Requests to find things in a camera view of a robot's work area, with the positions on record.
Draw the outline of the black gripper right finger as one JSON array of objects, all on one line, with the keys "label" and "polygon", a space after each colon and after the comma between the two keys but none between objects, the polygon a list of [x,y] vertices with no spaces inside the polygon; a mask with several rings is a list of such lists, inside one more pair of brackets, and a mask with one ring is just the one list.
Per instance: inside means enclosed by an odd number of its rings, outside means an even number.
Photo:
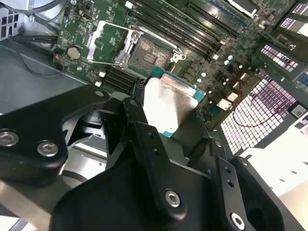
[{"label": "black gripper right finger", "polygon": [[197,111],[173,134],[182,145],[186,166],[210,181],[211,209],[220,231],[302,231],[304,228],[244,158],[229,158]]}]

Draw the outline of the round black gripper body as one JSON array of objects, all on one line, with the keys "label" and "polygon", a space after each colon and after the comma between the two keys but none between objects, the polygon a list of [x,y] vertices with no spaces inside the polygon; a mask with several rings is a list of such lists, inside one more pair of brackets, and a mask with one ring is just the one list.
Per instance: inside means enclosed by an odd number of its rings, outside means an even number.
[{"label": "round black gripper body", "polygon": [[68,192],[53,231],[218,231],[210,181],[171,163],[159,136],[124,136],[108,169]]}]

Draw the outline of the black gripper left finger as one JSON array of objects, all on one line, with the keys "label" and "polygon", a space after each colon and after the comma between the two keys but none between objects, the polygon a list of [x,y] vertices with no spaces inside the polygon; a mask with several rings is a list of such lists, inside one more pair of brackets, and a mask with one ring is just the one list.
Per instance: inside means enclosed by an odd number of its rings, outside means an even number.
[{"label": "black gripper left finger", "polygon": [[109,102],[106,92],[85,85],[2,115],[0,177],[32,185],[57,180],[89,113],[97,112],[107,125],[111,155],[124,136],[159,136],[136,100],[126,98],[112,110],[106,108]]}]

